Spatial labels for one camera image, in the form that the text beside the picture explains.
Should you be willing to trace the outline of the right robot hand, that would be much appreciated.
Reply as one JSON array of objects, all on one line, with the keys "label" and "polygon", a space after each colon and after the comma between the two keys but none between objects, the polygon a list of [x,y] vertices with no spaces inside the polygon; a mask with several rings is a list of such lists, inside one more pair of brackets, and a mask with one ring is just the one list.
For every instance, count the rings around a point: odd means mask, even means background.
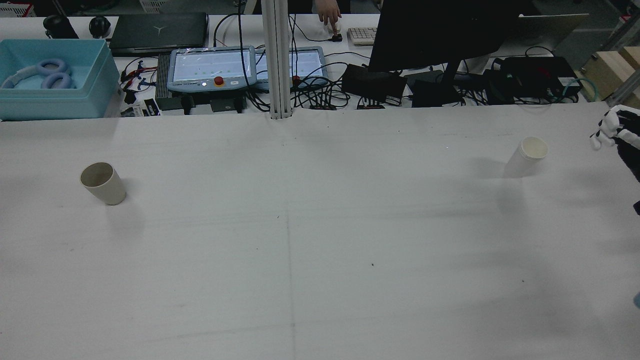
[{"label": "right robot hand", "polygon": [[622,162],[634,178],[640,180],[640,110],[628,105],[611,107],[598,122],[598,129],[589,136],[592,149],[617,146]]}]

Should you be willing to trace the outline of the person's hand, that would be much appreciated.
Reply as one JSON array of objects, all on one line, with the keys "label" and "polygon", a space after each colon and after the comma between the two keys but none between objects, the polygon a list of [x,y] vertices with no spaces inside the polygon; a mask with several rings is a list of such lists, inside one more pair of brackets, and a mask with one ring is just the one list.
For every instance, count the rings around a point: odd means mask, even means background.
[{"label": "person's hand", "polygon": [[333,35],[337,35],[339,33],[337,23],[342,18],[338,2],[336,0],[314,0],[314,5],[320,22],[328,27]]}]

